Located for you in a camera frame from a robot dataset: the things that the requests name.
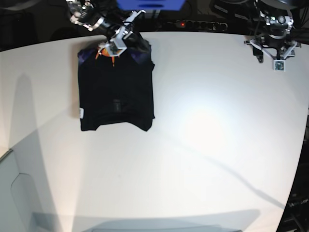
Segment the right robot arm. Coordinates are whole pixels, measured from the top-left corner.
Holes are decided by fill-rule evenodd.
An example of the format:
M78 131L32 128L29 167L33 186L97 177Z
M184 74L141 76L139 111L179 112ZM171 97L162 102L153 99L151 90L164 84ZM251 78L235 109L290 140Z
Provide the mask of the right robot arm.
M145 13L144 10L122 10L114 0L68 0L66 3L71 23L106 37L98 45L99 51L106 49L112 57L128 48L149 52L149 43L135 29L135 20Z

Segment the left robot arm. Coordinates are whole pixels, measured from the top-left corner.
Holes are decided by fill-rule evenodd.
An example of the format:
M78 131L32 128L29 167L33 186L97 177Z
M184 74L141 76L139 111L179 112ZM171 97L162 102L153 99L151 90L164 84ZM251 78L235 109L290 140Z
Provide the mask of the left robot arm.
M299 29L293 13L308 8L307 0L254 0L257 21L253 23L253 35L244 43L252 48L259 63L264 56L273 61L275 70L284 70L285 62L295 56L295 48L301 44L295 40L292 30Z

